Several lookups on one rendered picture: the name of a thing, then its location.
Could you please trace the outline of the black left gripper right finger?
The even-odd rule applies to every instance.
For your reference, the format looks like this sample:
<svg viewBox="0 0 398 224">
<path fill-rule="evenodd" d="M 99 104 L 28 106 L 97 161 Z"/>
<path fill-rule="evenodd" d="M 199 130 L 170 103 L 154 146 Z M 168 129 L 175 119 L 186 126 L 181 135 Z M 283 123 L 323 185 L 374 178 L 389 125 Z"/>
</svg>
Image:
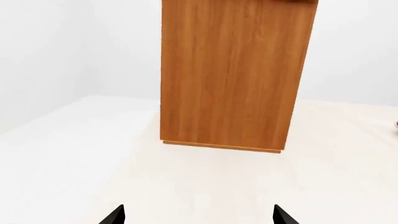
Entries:
<svg viewBox="0 0 398 224">
<path fill-rule="evenodd" d="M 299 224 L 294 218 L 292 218 L 285 210 L 283 210 L 278 205 L 274 205 L 273 222 L 274 224 Z"/>
</svg>

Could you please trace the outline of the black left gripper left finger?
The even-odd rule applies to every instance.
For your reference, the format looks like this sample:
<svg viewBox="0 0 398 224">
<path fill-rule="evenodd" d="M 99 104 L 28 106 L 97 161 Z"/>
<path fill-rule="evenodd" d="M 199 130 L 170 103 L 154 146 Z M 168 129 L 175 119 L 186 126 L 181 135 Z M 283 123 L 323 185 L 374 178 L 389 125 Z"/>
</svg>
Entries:
<svg viewBox="0 0 398 224">
<path fill-rule="evenodd" d="M 120 205 L 113 210 L 106 218 L 104 218 L 99 224 L 124 224 L 125 222 L 125 211 L 124 205 Z"/>
</svg>

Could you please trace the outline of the brown wooden cabinet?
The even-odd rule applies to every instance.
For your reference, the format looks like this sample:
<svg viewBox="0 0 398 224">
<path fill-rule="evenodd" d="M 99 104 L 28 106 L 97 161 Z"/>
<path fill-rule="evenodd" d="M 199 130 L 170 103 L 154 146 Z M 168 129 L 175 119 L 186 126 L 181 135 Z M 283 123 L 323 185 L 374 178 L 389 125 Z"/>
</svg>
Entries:
<svg viewBox="0 0 398 224">
<path fill-rule="evenodd" d="M 318 0 L 162 0 L 163 143 L 284 150 Z"/>
</svg>

